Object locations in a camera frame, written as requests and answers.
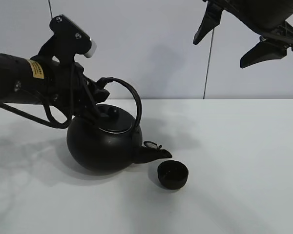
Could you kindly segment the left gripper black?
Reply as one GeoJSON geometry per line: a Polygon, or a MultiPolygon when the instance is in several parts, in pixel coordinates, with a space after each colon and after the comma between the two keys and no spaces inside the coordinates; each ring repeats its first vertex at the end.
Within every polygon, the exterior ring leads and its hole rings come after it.
{"type": "Polygon", "coordinates": [[[42,105],[48,119],[54,119],[50,106],[58,109],[67,119],[81,117],[86,121],[116,119],[116,107],[103,104],[110,95],[105,89],[106,78],[93,81],[87,78],[84,68],[77,62],[63,65],[47,60],[42,63],[47,79],[42,105]]]}

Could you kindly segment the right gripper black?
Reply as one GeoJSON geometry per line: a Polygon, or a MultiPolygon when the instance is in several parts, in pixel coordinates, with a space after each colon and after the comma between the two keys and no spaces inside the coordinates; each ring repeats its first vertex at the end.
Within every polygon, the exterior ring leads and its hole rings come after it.
{"type": "MultiPolygon", "coordinates": [[[[292,48],[293,27],[287,19],[293,15],[293,0],[208,0],[193,44],[220,24],[222,12],[227,11],[260,36],[281,41],[292,48]]],[[[287,55],[287,47],[270,42],[259,42],[240,59],[240,68],[268,60],[279,60],[287,55]]]]}

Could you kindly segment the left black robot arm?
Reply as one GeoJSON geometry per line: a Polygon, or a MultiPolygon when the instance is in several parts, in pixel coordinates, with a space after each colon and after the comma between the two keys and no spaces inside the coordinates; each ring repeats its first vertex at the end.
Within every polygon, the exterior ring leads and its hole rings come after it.
{"type": "Polygon", "coordinates": [[[102,103],[109,91],[83,74],[79,63],[62,65],[46,57],[31,59],[0,54],[0,102],[54,106],[65,116],[94,117],[93,103],[102,103]]]}

